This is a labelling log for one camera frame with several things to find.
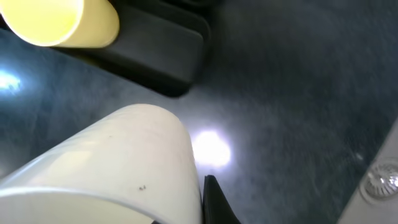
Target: black object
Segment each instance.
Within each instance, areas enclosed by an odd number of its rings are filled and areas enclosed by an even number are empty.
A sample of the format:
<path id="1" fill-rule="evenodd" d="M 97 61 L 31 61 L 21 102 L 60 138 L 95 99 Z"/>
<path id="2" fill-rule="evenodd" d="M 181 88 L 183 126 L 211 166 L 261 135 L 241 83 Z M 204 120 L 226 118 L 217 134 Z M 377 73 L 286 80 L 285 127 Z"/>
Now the black object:
<path id="1" fill-rule="evenodd" d="M 205 213 L 205 224 L 241 224 L 213 175 L 205 177 L 203 211 Z"/>
<path id="2" fill-rule="evenodd" d="M 201 68 L 210 39 L 206 20 L 165 2 L 126 3 L 113 1 L 121 29 L 110 46 L 56 49 L 167 96 L 184 94 Z"/>

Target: dark countertop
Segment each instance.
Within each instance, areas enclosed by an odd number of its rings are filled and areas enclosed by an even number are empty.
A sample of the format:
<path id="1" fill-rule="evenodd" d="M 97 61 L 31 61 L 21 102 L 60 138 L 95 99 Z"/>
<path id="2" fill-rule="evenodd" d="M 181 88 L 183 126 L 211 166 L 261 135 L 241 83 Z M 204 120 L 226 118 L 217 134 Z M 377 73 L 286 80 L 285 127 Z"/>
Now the dark countertop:
<path id="1" fill-rule="evenodd" d="M 243 223 L 335 223 L 398 114 L 398 3 L 229 0 L 215 14 L 209 63 L 180 98 L 0 30 L 0 177 L 150 103 L 229 144 L 228 164 L 198 171 Z"/>

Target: sink strainer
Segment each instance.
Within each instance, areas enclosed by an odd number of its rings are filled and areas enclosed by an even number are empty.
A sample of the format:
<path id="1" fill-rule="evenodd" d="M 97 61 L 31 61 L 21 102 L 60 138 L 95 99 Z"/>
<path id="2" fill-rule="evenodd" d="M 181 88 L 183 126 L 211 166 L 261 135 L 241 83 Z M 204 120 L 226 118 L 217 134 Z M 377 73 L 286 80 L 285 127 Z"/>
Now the sink strainer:
<path id="1" fill-rule="evenodd" d="M 376 164 L 367 173 L 363 190 L 373 199 L 387 200 L 398 193 L 398 165 Z"/>

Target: tray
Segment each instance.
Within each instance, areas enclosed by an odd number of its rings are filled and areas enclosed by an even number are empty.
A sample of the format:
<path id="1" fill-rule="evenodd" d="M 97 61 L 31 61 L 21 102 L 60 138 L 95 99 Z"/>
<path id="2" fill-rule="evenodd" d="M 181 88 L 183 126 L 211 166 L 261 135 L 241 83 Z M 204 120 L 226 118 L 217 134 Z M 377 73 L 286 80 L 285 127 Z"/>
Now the tray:
<path id="1" fill-rule="evenodd" d="M 167 96 L 189 90 L 210 41 L 202 17 L 158 0 L 113 2 L 121 30 L 102 49 L 55 48 Z M 0 27 L 7 28 L 0 22 Z"/>

